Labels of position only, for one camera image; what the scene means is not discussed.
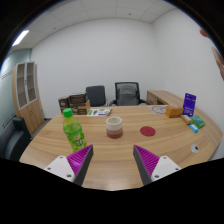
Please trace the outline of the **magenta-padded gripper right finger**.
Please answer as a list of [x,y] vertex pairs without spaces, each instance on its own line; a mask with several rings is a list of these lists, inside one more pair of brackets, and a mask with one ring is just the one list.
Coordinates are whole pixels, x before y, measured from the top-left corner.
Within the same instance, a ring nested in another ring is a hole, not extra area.
[[148,185],[180,170],[180,167],[168,156],[159,157],[137,145],[133,147],[133,156],[143,185]]

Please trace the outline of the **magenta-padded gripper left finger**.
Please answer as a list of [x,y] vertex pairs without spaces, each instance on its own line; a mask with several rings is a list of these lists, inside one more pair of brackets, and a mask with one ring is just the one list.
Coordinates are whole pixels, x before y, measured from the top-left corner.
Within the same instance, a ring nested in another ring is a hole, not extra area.
[[81,186],[92,156],[93,146],[89,145],[69,156],[58,156],[45,168],[45,171]]

